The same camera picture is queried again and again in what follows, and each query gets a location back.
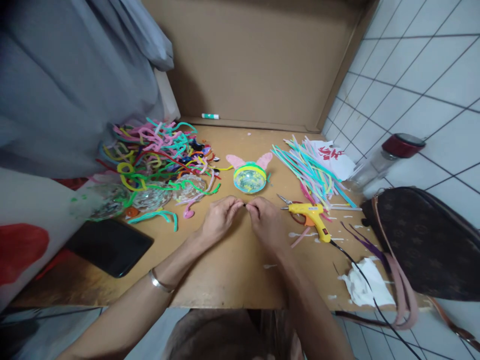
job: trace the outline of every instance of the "cardboard box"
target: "cardboard box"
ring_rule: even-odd
[[[379,0],[142,2],[173,43],[184,121],[318,132]]]

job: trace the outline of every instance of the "bangle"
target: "bangle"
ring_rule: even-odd
[[[165,285],[162,285],[160,281],[157,280],[157,278],[154,275],[154,269],[151,268],[150,271],[148,272],[148,275],[150,275],[150,280],[153,285],[155,285],[156,288],[160,288],[163,292],[170,294],[172,293],[175,289],[169,289]]]

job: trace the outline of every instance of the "monogram handbag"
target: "monogram handbag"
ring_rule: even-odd
[[[480,301],[479,231],[435,196],[416,187],[386,189],[361,207],[364,225],[373,228],[383,251],[394,258],[413,290],[429,296],[449,328],[480,352],[475,337],[456,326],[433,298]]]

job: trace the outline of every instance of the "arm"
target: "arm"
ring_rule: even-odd
[[[232,225],[242,200],[225,197],[210,204],[203,225],[192,233],[153,273],[175,289],[192,264],[219,242]],[[59,359],[123,359],[155,324],[172,298],[145,275],[108,308]]]
[[[307,359],[353,359],[347,339],[285,240],[280,211],[263,197],[256,197],[246,208],[253,231],[285,281],[290,318]]]

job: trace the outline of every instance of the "smartphone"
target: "smartphone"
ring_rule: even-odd
[[[128,274],[154,240],[127,224],[107,219],[87,221],[65,247],[114,278]]]

